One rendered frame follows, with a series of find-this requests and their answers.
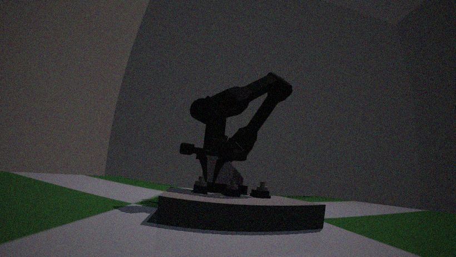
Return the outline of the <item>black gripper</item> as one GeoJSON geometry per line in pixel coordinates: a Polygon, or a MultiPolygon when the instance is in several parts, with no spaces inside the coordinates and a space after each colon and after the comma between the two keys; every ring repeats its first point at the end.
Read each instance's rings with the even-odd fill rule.
{"type": "Polygon", "coordinates": [[[236,160],[236,161],[247,160],[247,153],[244,150],[234,150],[234,151],[230,151],[230,152],[227,151],[226,154],[221,154],[220,152],[206,150],[206,148],[208,148],[207,141],[208,141],[209,137],[222,138],[223,135],[225,135],[224,128],[208,126],[208,127],[205,127],[205,137],[204,137],[203,149],[194,147],[195,146],[194,144],[189,144],[189,143],[184,143],[184,142],[182,144],[180,144],[180,154],[191,155],[194,153],[197,155],[196,159],[200,160],[205,182],[207,182],[207,157],[206,157],[206,155],[212,155],[212,156],[218,157],[218,159],[216,160],[216,164],[215,164],[213,183],[215,183],[217,175],[218,175],[220,169],[222,168],[223,164],[225,162],[229,162],[228,158],[230,158],[231,160],[236,160]]]}

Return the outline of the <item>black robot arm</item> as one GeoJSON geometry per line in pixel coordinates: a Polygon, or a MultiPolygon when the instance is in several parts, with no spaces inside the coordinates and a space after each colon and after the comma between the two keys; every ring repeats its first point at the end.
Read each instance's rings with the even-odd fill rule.
{"type": "Polygon", "coordinates": [[[239,128],[232,138],[223,135],[222,138],[209,137],[206,150],[226,154],[227,151],[244,150],[247,155],[253,149],[257,132],[269,117],[277,103],[285,100],[292,93],[292,85],[283,78],[269,72],[267,76],[258,79],[244,87],[228,88],[211,97],[200,98],[190,107],[193,118],[208,126],[225,129],[226,118],[241,114],[249,103],[267,93],[265,101],[256,111],[249,124],[239,128]]]}

